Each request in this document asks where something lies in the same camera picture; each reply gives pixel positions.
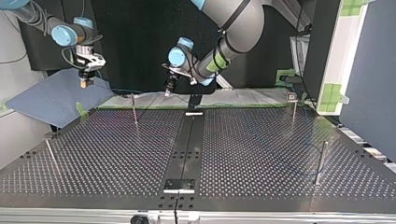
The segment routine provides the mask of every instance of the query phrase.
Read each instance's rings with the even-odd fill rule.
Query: end effector
[[[68,24],[47,13],[33,0],[0,0],[0,10],[10,11],[20,21],[43,31],[44,35],[51,35],[62,47],[76,47],[76,50],[71,50],[74,54],[73,63],[64,58],[78,69],[82,88],[91,85],[97,70],[106,64],[105,59],[94,52],[93,44],[102,36],[95,35],[90,19],[76,17],[73,24]]]

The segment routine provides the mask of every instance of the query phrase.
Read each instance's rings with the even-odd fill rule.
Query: white wall
[[[9,18],[19,29],[16,19]],[[44,79],[44,73],[31,71],[27,57],[16,63],[4,63],[19,59],[25,52],[21,34],[0,15],[0,103]],[[0,169],[38,145],[49,131],[48,124],[0,106]]]

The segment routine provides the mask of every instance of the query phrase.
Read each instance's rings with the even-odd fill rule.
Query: metal bracket
[[[195,180],[168,179],[166,180],[163,193],[166,194],[193,194],[195,193]]]
[[[193,94],[190,96],[189,107],[186,111],[186,116],[202,116],[204,112],[201,109],[197,109],[198,106],[202,102],[203,95]]]

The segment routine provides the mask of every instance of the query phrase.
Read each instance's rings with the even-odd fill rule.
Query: green tape
[[[293,84],[281,81],[281,77],[294,77],[296,74],[296,70],[289,69],[289,70],[277,70],[276,73],[276,83],[275,85],[278,87],[292,87]]]
[[[364,0],[344,0],[341,16],[359,16],[361,14],[361,7],[364,5],[363,1]]]
[[[221,55],[219,53],[218,53],[218,55],[216,55],[216,63],[220,66],[221,69],[227,68],[227,62],[221,57]],[[219,68],[216,66],[215,61],[212,61],[206,67],[206,70],[209,72],[215,73],[215,72],[219,71]]]
[[[6,106],[7,101],[8,101],[8,99],[5,99],[0,102],[0,110],[8,110],[8,107]]]
[[[86,110],[84,108],[84,106],[82,106],[82,103],[80,103],[80,102],[76,102],[76,110],[78,111],[78,113],[81,117],[81,120],[87,119],[88,116],[90,115],[89,114],[90,112],[88,110]]]
[[[338,103],[341,102],[341,84],[325,84],[321,96],[319,111],[335,112]]]

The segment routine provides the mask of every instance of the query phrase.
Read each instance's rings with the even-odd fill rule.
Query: gray panel
[[[114,95],[108,82],[96,78],[94,86],[80,87],[78,70],[61,70],[7,102],[7,106],[34,119],[64,128],[85,110],[99,106]]]
[[[196,210],[396,213],[396,175],[302,108],[208,110],[203,149]]]
[[[340,0],[318,0],[316,3],[314,27],[304,69],[304,81],[314,99],[318,99],[320,93],[339,6]]]
[[[56,160],[42,148],[16,161],[0,173],[0,207],[157,209],[183,112],[133,117],[96,111],[50,142]]]
[[[396,1],[378,0],[368,7],[341,121],[373,147],[396,161]]]

